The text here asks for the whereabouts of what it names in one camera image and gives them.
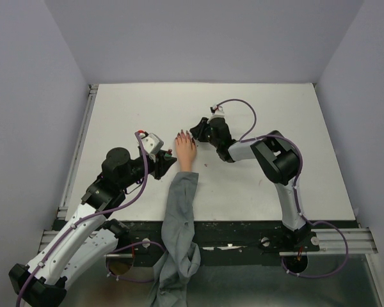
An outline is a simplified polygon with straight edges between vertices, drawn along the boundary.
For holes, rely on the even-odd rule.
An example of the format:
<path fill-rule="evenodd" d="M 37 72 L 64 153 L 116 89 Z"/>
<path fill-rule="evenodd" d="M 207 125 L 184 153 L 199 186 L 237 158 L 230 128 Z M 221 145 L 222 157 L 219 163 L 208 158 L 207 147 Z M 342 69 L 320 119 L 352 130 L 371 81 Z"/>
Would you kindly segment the nail polish bottle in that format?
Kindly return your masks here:
<path fill-rule="evenodd" d="M 172 159 L 172 158 L 173 158 L 172 149 L 168 149 L 167 151 L 165 151 L 164 159 L 168 160 L 168 159 Z"/>

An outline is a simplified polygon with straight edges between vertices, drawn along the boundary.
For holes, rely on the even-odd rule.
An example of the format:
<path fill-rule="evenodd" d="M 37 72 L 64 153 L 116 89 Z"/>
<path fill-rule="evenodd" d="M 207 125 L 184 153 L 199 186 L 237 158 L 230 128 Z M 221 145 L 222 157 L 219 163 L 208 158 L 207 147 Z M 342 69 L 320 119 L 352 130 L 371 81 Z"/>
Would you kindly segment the grey sleeve forearm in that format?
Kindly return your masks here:
<path fill-rule="evenodd" d="M 161 227 L 165 253 L 153 266 L 154 282 L 148 306 L 186 306 L 187 285 L 200 267 L 201 256 L 195 236 L 193 200 L 198 173 L 179 172 L 168 191 Z"/>

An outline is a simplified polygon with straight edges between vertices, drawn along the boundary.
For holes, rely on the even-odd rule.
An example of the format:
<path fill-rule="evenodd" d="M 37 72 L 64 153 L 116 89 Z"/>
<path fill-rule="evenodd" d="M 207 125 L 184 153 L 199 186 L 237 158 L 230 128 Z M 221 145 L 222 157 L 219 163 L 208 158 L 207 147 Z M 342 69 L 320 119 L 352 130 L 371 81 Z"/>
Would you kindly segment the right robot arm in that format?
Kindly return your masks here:
<path fill-rule="evenodd" d="M 215 147 L 224 162 L 257 160 L 278 193 L 282 224 L 287 229 L 281 236 L 283 246 L 294 251 L 305 243 L 302 231 L 307 228 L 307 222 L 303 217 L 299 187 L 303 159 L 294 143 L 277 130 L 265 136 L 238 141 L 232 138 L 224 118 L 203 117 L 197 126 L 190 129 L 190 133 L 199 142 Z"/>

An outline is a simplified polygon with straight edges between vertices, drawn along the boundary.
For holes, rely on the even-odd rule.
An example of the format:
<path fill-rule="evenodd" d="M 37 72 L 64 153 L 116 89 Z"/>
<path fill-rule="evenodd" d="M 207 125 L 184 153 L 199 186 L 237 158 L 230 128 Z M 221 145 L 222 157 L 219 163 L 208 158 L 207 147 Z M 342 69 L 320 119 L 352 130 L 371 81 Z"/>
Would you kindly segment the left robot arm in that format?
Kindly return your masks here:
<path fill-rule="evenodd" d="M 126 206 L 128 187 L 145 187 L 148 175 L 161 179 L 175 162 L 171 151 L 160 148 L 152 155 L 140 152 L 137 159 L 124 148 L 111 149 L 101 173 L 55 238 L 26 265 L 15 264 L 10 269 L 16 304 L 59 306 L 73 283 L 98 259 L 112 251 L 125 251 L 128 230 L 111 219 L 111 214 Z"/>

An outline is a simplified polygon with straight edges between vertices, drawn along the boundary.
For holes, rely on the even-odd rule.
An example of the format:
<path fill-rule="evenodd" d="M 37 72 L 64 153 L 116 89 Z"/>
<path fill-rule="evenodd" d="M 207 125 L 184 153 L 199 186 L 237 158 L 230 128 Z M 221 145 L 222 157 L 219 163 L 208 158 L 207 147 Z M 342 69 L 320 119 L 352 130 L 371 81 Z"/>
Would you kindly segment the mannequin hand with painted nails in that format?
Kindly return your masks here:
<path fill-rule="evenodd" d="M 181 130 L 175 138 L 177 161 L 182 172 L 192 172 L 196 158 L 196 144 L 191 142 L 191 134 Z"/>

